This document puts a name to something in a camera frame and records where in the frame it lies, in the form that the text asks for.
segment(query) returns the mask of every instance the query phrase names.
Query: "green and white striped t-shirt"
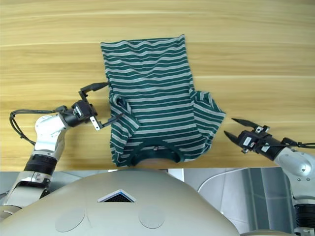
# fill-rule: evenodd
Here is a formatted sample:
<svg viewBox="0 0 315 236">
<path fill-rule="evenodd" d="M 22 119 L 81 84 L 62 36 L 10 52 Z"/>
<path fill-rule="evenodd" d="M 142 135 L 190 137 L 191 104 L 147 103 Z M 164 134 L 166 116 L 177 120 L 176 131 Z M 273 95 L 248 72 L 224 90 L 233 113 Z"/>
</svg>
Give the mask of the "green and white striped t-shirt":
<svg viewBox="0 0 315 236">
<path fill-rule="evenodd" d="M 225 113 L 195 91 L 185 36 L 101 43 L 110 84 L 110 147 L 117 166 L 147 158 L 191 161 L 211 147 Z"/>
</svg>

